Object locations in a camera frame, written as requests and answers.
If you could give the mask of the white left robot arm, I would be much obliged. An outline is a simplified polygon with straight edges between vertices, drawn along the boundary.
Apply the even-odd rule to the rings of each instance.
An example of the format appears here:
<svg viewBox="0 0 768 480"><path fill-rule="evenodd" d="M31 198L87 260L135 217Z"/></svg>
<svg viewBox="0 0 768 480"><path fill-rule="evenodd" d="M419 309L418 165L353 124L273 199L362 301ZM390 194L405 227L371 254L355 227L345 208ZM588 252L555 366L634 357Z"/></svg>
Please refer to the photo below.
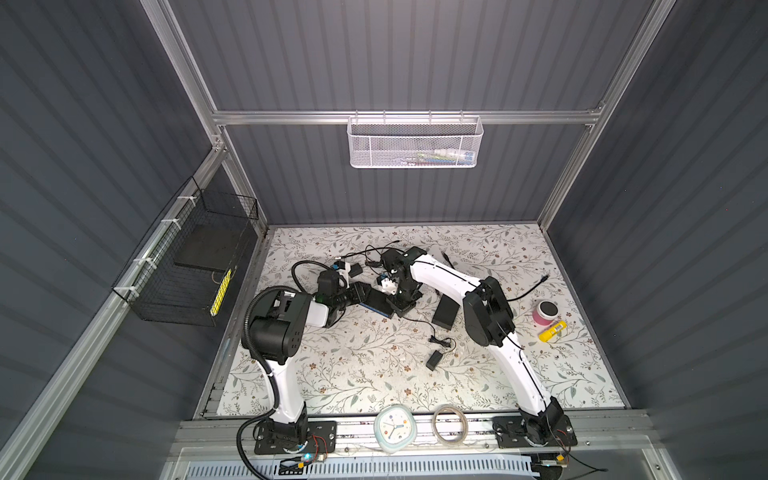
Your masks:
<svg viewBox="0 0 768 480"><path fill-rule="evenodd" d="M294 286L269 286L249 302L241 345L261 367L271 405L253 421L256 451L298 451L311 431L295 356L308 327L329 328L346 309L367 299L372 286L351 282L341 270L314 260L291 267Z"/></svg>

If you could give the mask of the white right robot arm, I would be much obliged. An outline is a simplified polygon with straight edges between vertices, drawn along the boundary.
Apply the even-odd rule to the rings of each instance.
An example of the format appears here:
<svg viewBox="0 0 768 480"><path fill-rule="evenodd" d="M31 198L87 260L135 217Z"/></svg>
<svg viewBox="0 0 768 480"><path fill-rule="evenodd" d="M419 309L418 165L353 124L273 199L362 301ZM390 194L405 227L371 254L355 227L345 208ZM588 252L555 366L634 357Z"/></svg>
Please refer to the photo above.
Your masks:
<svg viewBox="0 0 768 480"><path fill-rule="evenodd" d="M527 439L541 446L549 442L565 414L526 358L512 309L498 280L464 274L419 247L407 251L389 248L382 254L382 263L397 284L388 298L397 315L404 316L415 307L423 285L462 308L467 334L477 345L489 349L513 387Z"/></svg>

